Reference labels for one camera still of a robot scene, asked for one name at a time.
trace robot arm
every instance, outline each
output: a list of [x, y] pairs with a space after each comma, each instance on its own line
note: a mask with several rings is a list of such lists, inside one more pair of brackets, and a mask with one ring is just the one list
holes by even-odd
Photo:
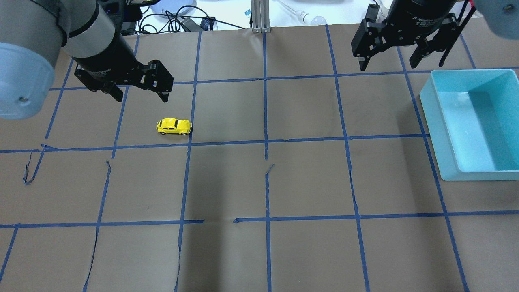
[[40, 111], [62, 46], [78, 63], [74, 74], [88, 89], [121, 102], [117, 85], [133, 85], [168, 101], [171, 74], [159, 60], [139, 63], [96, 0], [1, 0], [0, 27], [2, 118]]
[[[444, 52], [439, 66], [458, 39], [461, 31], [475, 12], [474, 4], [463, 22], [450, 14], [459, 0], [394, 0], [387, 18], [377, 23], [378, 5], [370, 4], [361, 22], [351, 49], [359, 57], [360, 70], [366, 70], [373, 55], [394, 46], [417, 45], [409, 59], [415, 68], [423, 57], [434, 51]], [[519, 0], [474, 0], [494, 33], [506, 38], [519, 38]], [[437, 34], [427, 39], [432, 33]]]

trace yellow toy car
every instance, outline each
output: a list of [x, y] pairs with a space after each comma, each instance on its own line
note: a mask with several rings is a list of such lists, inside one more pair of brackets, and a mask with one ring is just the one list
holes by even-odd
[[157, 132], [161, 135], [187, 135], [191, 133], [192, 129], [193, 125], [189, 120], [179, 120], [177, 118], [167, 117], [157, 122]]

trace light blue bin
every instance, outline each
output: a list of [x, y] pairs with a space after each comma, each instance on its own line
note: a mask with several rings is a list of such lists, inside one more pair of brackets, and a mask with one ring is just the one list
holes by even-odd
[[514, 71], [432, 71], [420, 98], [442, 179], [519, 180]]

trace blue tray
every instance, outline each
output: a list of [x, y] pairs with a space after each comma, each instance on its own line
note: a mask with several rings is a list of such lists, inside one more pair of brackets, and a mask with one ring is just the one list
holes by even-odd
[[420, 93], [444, 180], [519, 180], [513, 70], [436, 70]]

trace toy car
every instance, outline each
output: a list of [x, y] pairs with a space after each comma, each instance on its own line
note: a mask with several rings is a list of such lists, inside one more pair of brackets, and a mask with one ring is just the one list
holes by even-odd
[[191, 133], [192, 129], [193, 125], [189, 120], [179, 120], [177, 118], [167, 117], [157, 122], [157, 132], [161, 135], [187, 135]]

